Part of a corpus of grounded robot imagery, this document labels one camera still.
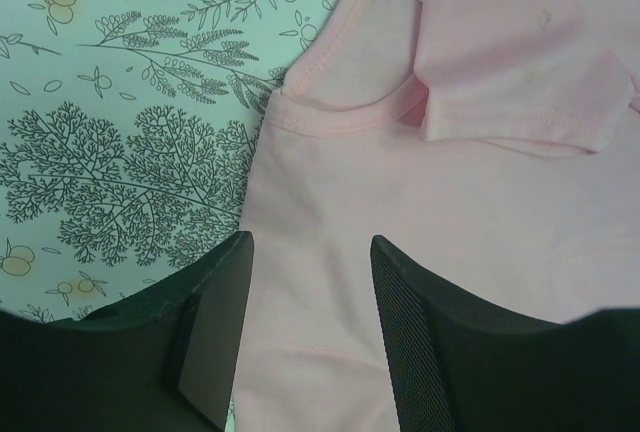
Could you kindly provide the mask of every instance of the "botanical print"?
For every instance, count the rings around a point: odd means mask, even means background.
[[[235,232],[269,96],[336,2],[1,1],[0,307],[81,320]]]

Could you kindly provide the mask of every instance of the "garment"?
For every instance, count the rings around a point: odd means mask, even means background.
[[[541,319],[640,304],[640,14],[584,2],[340,1],[249,176],[239,432],[398,430],[375,234]]]

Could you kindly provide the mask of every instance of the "pink fabric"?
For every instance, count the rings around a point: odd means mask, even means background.
[[[593,2],[341,0],[249,177],[238,432],[398,431],[375,234],[534,317],[640,305],[640,14]]]

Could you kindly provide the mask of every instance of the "floral tablecloth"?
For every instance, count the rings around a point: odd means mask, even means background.
[[[2,0],[0,307],[79,319],[234,232],[270,91],[336,1]]]

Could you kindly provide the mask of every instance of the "black plastic part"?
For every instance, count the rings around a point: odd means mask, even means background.
[[[0,431],[222,431],[252,261],[239,232],[81,321],[0,312]]]
[[[640,430],[640,309],[553,324],[466,292],[383,237],[371,260],[402,432]]]

